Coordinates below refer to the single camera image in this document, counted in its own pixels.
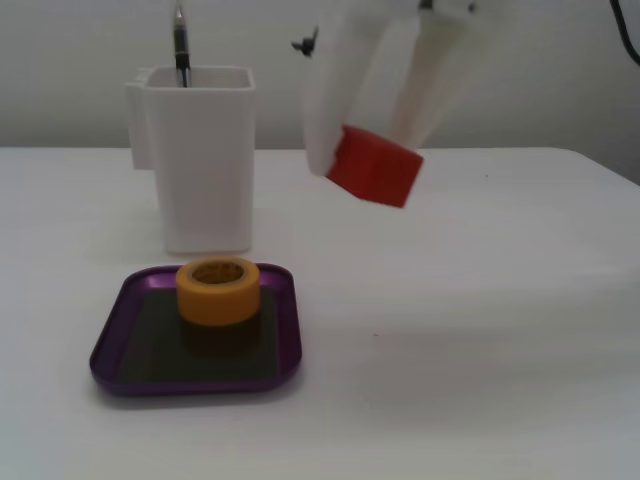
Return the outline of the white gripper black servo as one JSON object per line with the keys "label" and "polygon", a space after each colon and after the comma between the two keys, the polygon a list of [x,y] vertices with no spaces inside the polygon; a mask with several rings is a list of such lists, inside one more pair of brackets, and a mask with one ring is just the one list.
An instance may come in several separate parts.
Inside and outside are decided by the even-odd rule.
{"label": "white gripper black servo", "polygon": [[[464,39],[476,2],[420,0],[419,31],[389,138],[420,146],[443,118],[459,67],[454,50]],[[310,171],[325,176],[335,162],[342,128],[376,50],[393,19],[387,1],[339,1],[321,16],[302,90],[302,132]]]}

